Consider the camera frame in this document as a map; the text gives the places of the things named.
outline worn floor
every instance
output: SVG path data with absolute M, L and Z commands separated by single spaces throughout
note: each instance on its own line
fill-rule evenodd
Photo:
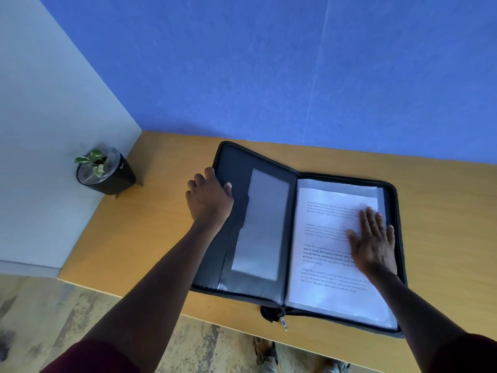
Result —
M 35 373 L 77 342 L 119 300 L 56 279 L 0 275 L 2 373 Z M 321 357 L 278 345 L 282 373 L 314 373 Z M 180 317 L 157 372 L 256 372 L 252 336 Z M 350 373 L 366 373 L 351 367 Z

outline hand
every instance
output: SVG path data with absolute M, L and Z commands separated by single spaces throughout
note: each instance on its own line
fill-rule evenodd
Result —
M 186 201 L 194 224 L 219 231 L 233 208 L 231 183 L 221 187 L 213 168 L 205 169 L 205 178 L 202 174 L 195 174 L 193 178 L 194 181 L 188 182 L 190 190 L 186 192 Z
M 371 207 L 366 212 L 360 211 L 359 219 L 362 234 L 360 240 L 353 230 L 347 230 L 355 265 L 366 277 L 385 269 L 396 275 L 394 227 L 389 225 L 385 231 L 381 213 L 375 215 Z

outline forearm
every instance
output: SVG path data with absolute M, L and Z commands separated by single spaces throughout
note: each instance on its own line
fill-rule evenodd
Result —
M 438 349 L 465 331 L 385 270 L 367 275 L 392 310 L 422 372 Z
M 152 373 L 164 354 L 183 303 L 217 226 L 190 231 L 84 337 L 115 346 Z

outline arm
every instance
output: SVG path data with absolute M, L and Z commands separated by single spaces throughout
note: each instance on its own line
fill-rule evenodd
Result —
M 152 373 L 171 338 L 193 278 L 231 212 L 231 184 L 221 187 L 213 168 L 189 181 L 189 232 L 84 336 L 113 345 L 141 373 Z
M 382 215 L 372 208 L 359 217 L 361 238 L 347 230 L 355 264 L 392 310 L 421 371 L 428 372 L 440 347 L 466 332 L 399 280 L 394 227 L 385 231 Z

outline wooden table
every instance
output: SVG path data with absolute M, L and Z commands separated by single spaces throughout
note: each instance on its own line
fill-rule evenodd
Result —
M 186 182 L 212 164 L 221 140 L 143 132 L 129 161 L 145 186 L 102 200 L 59 278 L 124 296 L 190 227 Z M 497 166 L 237 142 L 297 170 L 393 183 L 410 288 L 497 339 Z M 285 332 L 256 305 L 193 292 L 182 314 L 376 370 L 418 371 L 404 340 L 324 320 L 287 317 Z

